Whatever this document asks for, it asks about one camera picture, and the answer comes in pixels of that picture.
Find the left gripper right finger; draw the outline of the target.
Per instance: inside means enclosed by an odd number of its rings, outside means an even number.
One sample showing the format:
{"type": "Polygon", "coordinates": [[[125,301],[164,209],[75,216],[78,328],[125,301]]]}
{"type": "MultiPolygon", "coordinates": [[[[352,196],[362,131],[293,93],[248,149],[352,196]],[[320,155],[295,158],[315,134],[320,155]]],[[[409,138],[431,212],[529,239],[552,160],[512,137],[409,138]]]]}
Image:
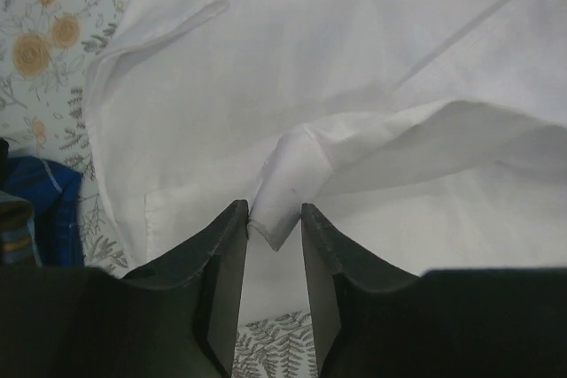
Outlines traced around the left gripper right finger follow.
{"type": "Polygon", "coordinates": [[[313,204],[301,239],[321,377],[563,377],[562,268],[415,276],[340,232],[313,204]]]}

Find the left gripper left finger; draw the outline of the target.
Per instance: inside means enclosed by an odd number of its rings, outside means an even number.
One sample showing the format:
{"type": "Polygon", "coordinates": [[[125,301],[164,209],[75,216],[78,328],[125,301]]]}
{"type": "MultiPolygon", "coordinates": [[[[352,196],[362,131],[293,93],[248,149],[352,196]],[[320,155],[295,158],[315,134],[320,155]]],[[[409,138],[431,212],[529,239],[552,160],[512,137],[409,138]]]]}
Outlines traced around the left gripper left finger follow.
{"type": "Polygon", "coordinates": [[[94,267],[1,270],[4,377],[228,377],[248,205],[122,278],[94,267]]]}

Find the white long sleeve shirt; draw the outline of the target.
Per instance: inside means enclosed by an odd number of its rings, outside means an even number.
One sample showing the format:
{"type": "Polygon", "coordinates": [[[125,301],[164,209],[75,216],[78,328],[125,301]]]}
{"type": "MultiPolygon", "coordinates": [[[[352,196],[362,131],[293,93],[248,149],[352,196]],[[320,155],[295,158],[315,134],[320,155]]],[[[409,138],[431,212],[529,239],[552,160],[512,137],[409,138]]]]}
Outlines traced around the white long sleeve shirt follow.
{"type": "Polygon", "coordinates": [[[305,203],[413,274],[566,264],[566,0],[130,0],[83,117],[129,268],[248,202],[244,323],[307,307],[305,203]]]}

